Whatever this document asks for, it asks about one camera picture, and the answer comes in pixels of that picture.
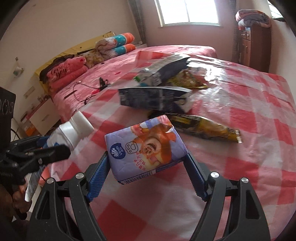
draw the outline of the cable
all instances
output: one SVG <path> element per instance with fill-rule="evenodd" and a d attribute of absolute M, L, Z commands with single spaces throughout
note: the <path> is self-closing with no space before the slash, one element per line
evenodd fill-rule
<path fill-rule="evenodd" d="M 41 175 L 41 178 L 43 179 L 43 181 L 45 181 L 46 182 L 46 180 L 42 177 L 42 175 Z"/>
<path fill-rule="evenodd" d="M 19 128 L 17 128 L 17 131 L 18 131 L 18 129 L 19 129 Z M 15 140 L 15 137 L 16 137 L 16 135 L 17 135 L 17 131 L 16 131 L 16 133 L 15 133 L 15 136 L 14 136 L 13 140 Z M 20 139 L 19 136 L 17 136 L 17 137 L 18 137 L 18 139 Z"/>
<path fill-rule="evenodd" d="M 15 130 L 12 129 L 12 128 L 10 128 L 10 130 L 15 134 L 15 136 L 18 137 L 18 139 L 20 139 L 20 136 L 17 134 L 18 128 L 17 128 L 17 131 L 15 131 Z"/>
<path fill-rule="evenodd" d="M 86 86 L 86 87 L 89 87 L 89 88 L 92 88 L 92 89 L 95 89 L 95 90 L 103 90 L 103 89 L 105 89 L 107 86 L 109 86 L 109 81 L 108 80 L 103 80 L 103 78 L 102 77 L 100 77 L 100 87 L 98 87 L 98 88 L 96 88 L 96 87 L 92 87 L 92 86 L 89 86 L 89 85 L 86 85 L 86 84 L 83 84 L 83 83 L 80 83 L 80 82 L 77 82 L 77 83 L 75 83 L 74 85 L 73 85 L 73 91 L 74 91 L 74 87 L 76 86 L 76 85 L 84 85 L 84 86 Z M 92 98 L 92 97 L 94 97 L 95 95 L 91 95 L 91 96 L 88 96 L 88 97 L 86 97 L 84 100 L 79 100 L 78 98 L 77 98 L 77 96 L 75 95 L 75 92 L 73 93 L 73 95 L 74 95 L 74 97 L 75 97 L 75 99 L 78 101 L 78 102 L 84 102 L 84 104 L 86 105 L 86 101 L 88 101 L 90 98 Z"/>

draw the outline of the pink pillow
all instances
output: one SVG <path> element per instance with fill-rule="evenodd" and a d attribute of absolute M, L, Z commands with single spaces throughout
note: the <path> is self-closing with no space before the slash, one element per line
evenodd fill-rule
<path fill-rule="evenodd" d="M 46 74 L 46 76 L 48 77 L 49 82 L 53 82 L 81 68 L 85 63 L 86 59 L 83 56 L 69 58 L 58 66 L 55 66 Z"/>
<path fill-rule="evenodd" d="M 84 74 L 88 70 L 87 66 L 82 66 L 80 69 L 75 70 L 74 72 L 67 74 L 63 78 L 60 78 L 57 81 L 49 83 L 52 92 L 58 92 L 59 90 L 66 87 L 72 81 L 76 80 L 79 76 Z"/>

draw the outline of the vinda logo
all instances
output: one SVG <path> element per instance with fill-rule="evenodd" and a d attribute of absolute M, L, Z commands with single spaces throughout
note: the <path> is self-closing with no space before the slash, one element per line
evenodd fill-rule
<path fill-rule="evenodd" d="M 110 154 L 112 157 L 118 160 L 123 159 L 126 156 L 126 152 L 120 143 L 115 143 L 111 146 Z"/>

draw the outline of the drawer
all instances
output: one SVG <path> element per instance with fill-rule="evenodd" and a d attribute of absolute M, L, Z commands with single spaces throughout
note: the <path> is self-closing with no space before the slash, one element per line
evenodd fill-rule
<path fill-rule="evenodd" d="M 251 40 L 251 31 L 245 31 L 246 39 Z"/>
<path fill-rule="evenodd" d="M 251 31 L 241 31 L 241 37 L 243 39 L 251 40 Z"/>
<path fill-rule="evenodd" d="M 31 116 L 30 121 L 40 134 L 45 135 L 59 119 L 59 114 L 49 99 Z"/>
<path fill-rule="evenodd" d="M 242 37 L 243 39 L 246 39 L 246 31 L 241 31 L 241 37 Z"/>
<path fill-rule="evenodd" d="M 48 114 L 45 116 L 44 120 L 35 127 L 41 135 L 46 135 L 46 133 L 54 126 L 55 123 L 58 122 L 59 119 L 59 116 Z"/>

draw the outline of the barcode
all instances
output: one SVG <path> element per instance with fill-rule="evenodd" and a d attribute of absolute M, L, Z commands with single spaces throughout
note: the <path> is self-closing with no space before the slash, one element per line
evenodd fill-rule
<path fill-rule="evenodd" d="M 151 175 L 153 175 L 153 174 L 155 174 L 155 173 L 156 173 L 156 170 L 154 169 L 154 170 L 152 170 L 152 171 L 145 172 L 145 173 L 140 174 L 140 175 L 138 175 L 138 176 L 131 177 L 131 178 L 129 178 L 129 179 L 125 179 L 125 180 L 123 180 L 123 181 L 120 181 L 119 183 L 121 183 L 121 184 L 132 183 L 132 182 L 137 181 L 137 180 L 140 180 L 140 179 L 142 179 L 142 178 L 145 178 L 145 177 L 151 176 Z"/>

